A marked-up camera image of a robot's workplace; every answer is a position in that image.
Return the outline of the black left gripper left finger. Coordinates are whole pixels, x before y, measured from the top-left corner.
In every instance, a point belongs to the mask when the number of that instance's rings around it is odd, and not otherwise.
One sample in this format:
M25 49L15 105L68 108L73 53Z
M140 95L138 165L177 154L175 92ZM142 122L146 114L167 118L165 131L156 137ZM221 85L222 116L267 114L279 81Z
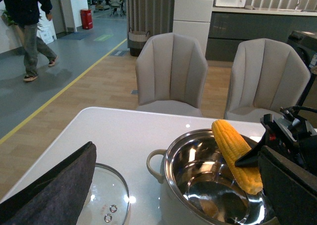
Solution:
M2 225L74 225L95 170L96 146L88 142L0 205Z

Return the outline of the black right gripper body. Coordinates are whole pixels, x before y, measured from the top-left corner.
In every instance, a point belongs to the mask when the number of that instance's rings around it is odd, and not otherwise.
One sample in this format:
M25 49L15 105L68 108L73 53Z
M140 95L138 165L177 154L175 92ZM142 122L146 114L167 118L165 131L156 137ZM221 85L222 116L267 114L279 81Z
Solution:
M317 132L305 119L289 121L265 114L261 118L265 127L264 141L277 153L309 172L317 170Z

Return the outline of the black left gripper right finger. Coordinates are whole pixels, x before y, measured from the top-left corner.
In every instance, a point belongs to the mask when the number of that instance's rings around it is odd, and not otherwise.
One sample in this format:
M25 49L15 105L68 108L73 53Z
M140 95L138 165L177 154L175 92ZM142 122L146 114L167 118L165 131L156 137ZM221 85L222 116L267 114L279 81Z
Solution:
M258 164L273 210L281 225L317 223L317 177L268 146L258 153Z

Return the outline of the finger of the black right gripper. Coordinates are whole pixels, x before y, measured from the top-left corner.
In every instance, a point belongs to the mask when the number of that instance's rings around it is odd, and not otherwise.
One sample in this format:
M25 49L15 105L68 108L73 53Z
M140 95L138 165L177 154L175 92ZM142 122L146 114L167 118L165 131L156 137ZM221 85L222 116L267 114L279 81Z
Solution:
M260 168L260 157L265 145L266 135L264 134L260 141L246 154L235 161L238 168Z

